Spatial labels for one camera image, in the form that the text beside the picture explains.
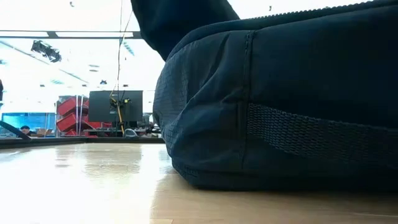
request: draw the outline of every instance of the table surface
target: table surface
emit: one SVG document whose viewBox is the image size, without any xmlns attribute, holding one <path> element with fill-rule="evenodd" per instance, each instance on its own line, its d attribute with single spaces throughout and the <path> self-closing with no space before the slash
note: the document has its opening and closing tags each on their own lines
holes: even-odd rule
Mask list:
<svg viewBox="0 0 398 224">
<path fill-rule="evenodd" d="M 0 223 L 398 223 L 398 197 L 189 186 L 164 144 L 0 150 Z"/>
</svg>

